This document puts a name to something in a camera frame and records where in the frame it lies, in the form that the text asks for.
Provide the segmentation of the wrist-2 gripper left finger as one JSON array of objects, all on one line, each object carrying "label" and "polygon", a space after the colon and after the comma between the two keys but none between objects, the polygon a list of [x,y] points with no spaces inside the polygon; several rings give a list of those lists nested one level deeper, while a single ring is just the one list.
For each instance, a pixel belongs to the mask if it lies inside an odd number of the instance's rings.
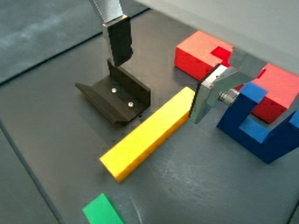
[{"label": "wrist-2 gripper left finger", "polygon": [[133,57],[133,36],[130,16],[123,12],[119,0],[90,0],[95,12],[103,19],[103,33],[115,67]]}]

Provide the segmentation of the wrist-2 gripper right finger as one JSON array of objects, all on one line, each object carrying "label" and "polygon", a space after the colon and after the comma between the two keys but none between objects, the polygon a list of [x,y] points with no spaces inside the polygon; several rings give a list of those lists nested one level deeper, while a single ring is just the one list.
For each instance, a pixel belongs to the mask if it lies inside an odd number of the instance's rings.
[{"label": "wrist-2 gripper right finger", "polygon": [[198,123],[207,115],[217,101],[231,104],[238,96],[234,87],[253,81],[266,66],[266,62],[239,48],[229,57],[230,67],[217,65],[199,84],[191,105],[190,119]]}]

